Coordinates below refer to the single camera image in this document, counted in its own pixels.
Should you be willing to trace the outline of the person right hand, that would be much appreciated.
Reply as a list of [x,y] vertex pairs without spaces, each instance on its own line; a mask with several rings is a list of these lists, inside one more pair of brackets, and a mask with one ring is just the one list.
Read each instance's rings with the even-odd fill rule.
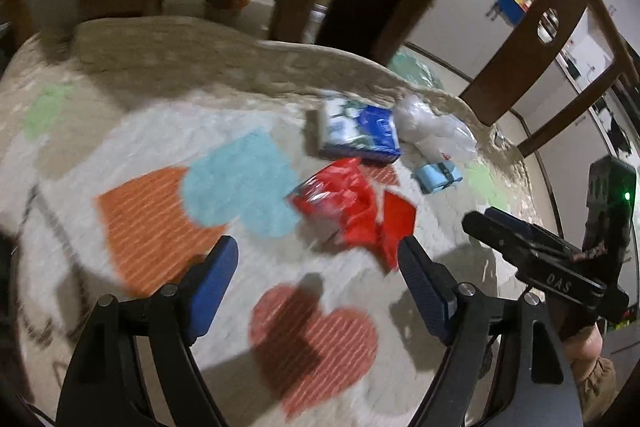
[[587,326],[563,341],[567,362],[574,380],[582,383],[592,373],[602,352],[602,336],[597,325]]

